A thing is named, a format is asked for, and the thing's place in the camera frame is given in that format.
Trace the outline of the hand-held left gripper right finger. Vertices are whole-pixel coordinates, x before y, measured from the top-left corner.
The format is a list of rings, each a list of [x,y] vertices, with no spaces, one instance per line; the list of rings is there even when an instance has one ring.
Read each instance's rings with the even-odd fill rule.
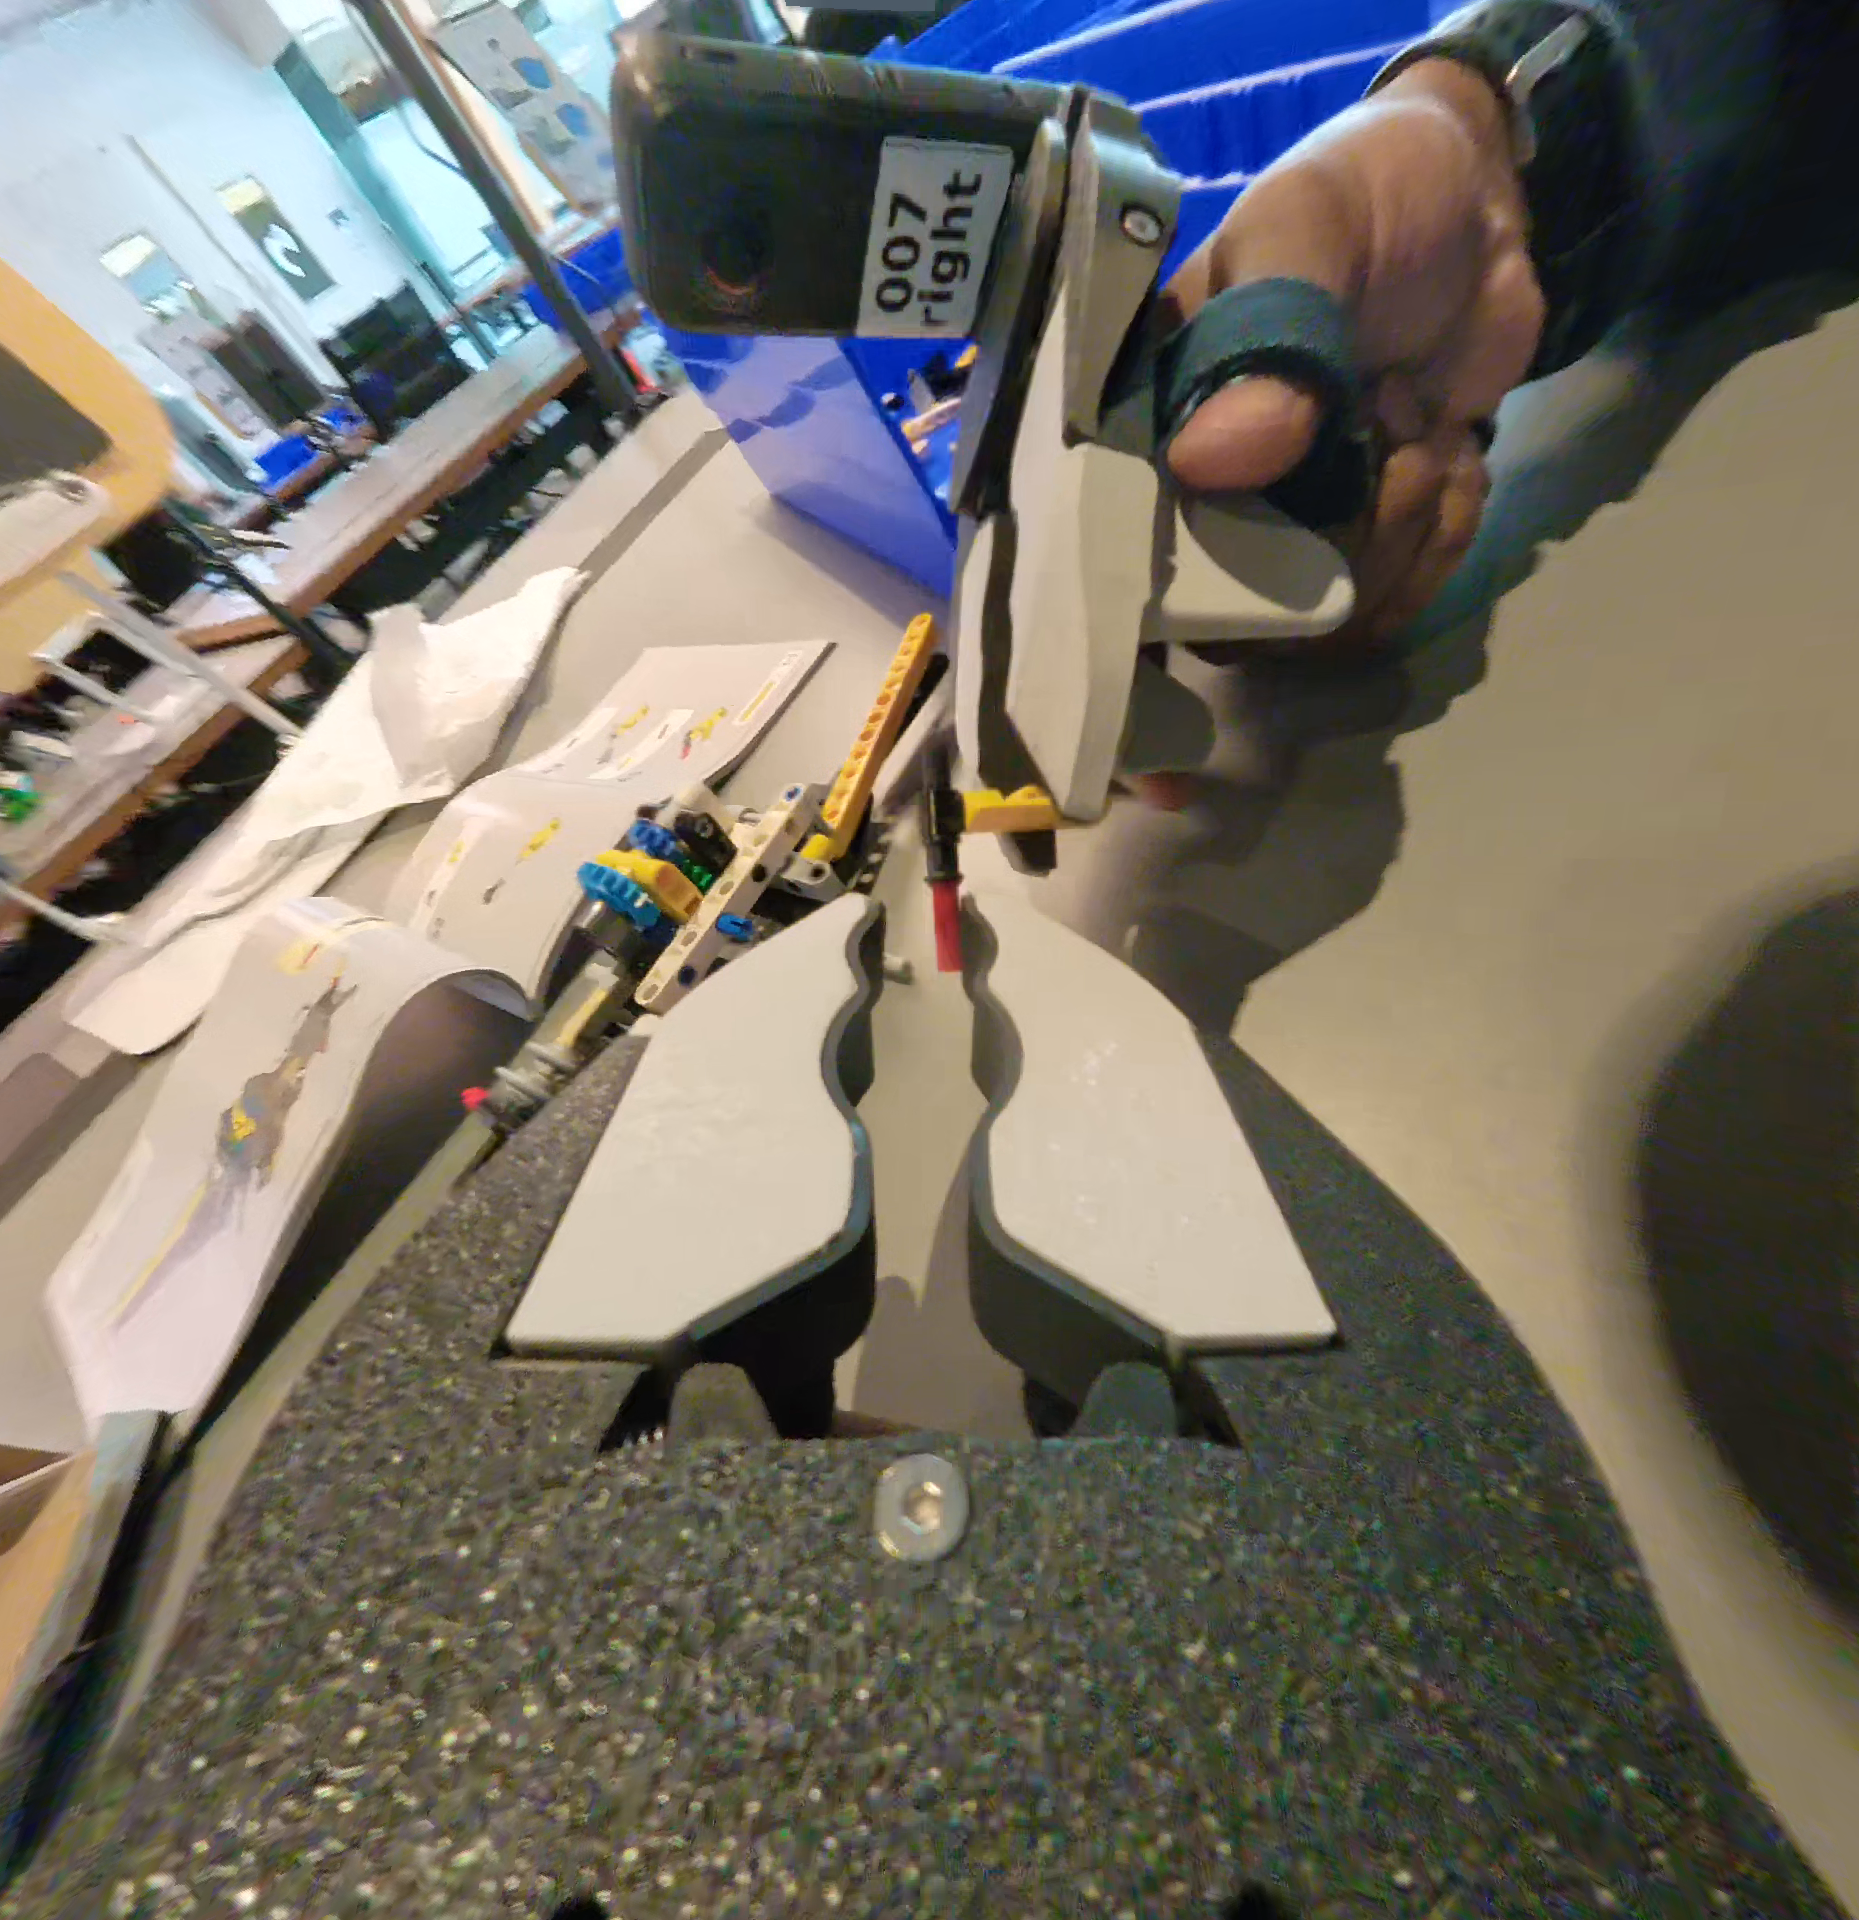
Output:
[[[964,900],[976,1328],[1029,1378],[1313,1352],[1340,1323],[1207,1048],[1029,899]]]

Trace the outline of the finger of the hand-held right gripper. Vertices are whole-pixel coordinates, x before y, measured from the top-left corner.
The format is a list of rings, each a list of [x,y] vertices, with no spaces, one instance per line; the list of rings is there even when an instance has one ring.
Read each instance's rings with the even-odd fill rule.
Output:
[[[1038,435],[1010,473],[1008,717],[1059,814],[1103,816],[1121,775],[1174,764],[1174,689],[1143,654],[1162,487],[1107,444]]]
[[[951,653],[957,754],[969,785],[1061,793],[1059,654],[1022,582],[1018,513],[964,521]]]

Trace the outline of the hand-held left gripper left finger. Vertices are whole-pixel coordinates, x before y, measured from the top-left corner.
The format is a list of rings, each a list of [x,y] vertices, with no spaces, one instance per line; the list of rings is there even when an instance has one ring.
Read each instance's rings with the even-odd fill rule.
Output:
[[[845,1260],[872,1227],[887,911],[840,899],[658,1019],[503,1335],[658,1363]]]

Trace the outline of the blue plastic bin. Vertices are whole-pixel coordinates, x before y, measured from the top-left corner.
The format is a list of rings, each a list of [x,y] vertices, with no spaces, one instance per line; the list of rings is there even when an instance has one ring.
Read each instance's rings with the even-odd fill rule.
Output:
[[[1348,109],[1452,5],[1428,3],[971,3],[877,59],[1085,84],[1127,102],[1183,174],[1164,273],[1302,135]],[[721,339],[669,327],[688,380],[756,477],[932,598],[950,591],[955,428],[916,454],[904,432],[957,347]]]

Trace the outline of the black and red lego axle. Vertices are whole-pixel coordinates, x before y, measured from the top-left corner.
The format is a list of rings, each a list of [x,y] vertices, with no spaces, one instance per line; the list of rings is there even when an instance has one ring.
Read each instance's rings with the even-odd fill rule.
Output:
[[[918,831],[932,895],[936,967],[941,973],[960,973],[966,967],[966,800],[945,780],[925,785],[918,803]]]

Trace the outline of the partly built lego vehicle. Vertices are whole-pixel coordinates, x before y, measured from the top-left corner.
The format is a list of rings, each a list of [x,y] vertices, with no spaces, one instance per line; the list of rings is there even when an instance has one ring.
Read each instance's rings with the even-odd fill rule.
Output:
[[[810,911],[872,888],[892,831],[877,793],[916,753],[916,722],[939,715],[945,668],[936,615],[922,613],[829,784],[798,784],[742,809],[697,790],[584,863],[581,978],[513,1060],[462,1091],[466,1113],[512,1135],[612,1039]]]

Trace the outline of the lego instruction booklet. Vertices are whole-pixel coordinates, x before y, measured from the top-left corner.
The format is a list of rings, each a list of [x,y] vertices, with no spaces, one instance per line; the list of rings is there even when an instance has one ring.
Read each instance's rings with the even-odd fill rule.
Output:
[[[832,642],[643,653],[554,747],[432,821],[384,909],[310,894],[251,920],[47,1293],[83,1419],[199,1416],[323,1205],[357,1233],[522,1043],[581,868],[716,785]]]

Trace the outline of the person's right hand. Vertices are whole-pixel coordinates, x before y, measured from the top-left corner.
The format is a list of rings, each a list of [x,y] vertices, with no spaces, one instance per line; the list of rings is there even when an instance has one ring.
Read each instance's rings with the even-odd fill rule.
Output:
[[[1164,288],[1176,324],[1240,283],[1308,282],[1340,300],[1376,491],[1340,540],[1342,653],[1390,647],[1463,565],[1489,493],[1483,428],[1540,344],[1542,298],[1500,97],[1444,58],[1405,66],[1255,179]]]

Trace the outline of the grey metal pole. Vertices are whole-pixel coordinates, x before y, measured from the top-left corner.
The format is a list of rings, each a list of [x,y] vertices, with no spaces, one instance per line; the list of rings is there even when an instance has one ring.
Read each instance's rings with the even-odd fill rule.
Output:
[[[605,412],[622,428],[638,424],[645,414],[643,392],[631,380],[619,355],[605,344],[584,305],[563,282],[556,257],[541,242],[538,218],[498,163],[496,141],[469,117],[468,102],[449,84],[447,62],[415,24],[406,5],[351,3],[348,11],[357,15],[365,36],[436,129],[459,172],[506,235],[509,252],[552,305],[559,327],[581,352],[587,378]]]

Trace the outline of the long wooden table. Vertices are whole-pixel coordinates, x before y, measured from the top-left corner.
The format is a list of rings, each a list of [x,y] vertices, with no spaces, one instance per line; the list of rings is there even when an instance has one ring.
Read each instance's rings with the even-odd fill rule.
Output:
[[[543,325],[289,515],[264,596],[297,620],[413,598],[614,421],[574,340]]]

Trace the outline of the crumpled white paper bag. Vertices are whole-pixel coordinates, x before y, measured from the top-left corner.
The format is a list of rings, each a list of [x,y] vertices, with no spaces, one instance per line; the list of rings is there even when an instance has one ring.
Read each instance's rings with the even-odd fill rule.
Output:
[[[251,929],[317,899],[386,816],[459,793],[489,756],[583,585],[559,566],[473,615],[375,615],[365,658],[135,939],[123,971],[65,1019],[114,1054],[174,1044]]]

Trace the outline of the brown cardboard box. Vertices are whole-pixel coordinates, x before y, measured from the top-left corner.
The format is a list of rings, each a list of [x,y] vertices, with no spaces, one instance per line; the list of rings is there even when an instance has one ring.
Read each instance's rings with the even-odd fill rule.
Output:
[[[0,1876],[76,1712],[169,1426],[159,1412],[110,1414],[76,1453],[0,1444]]]

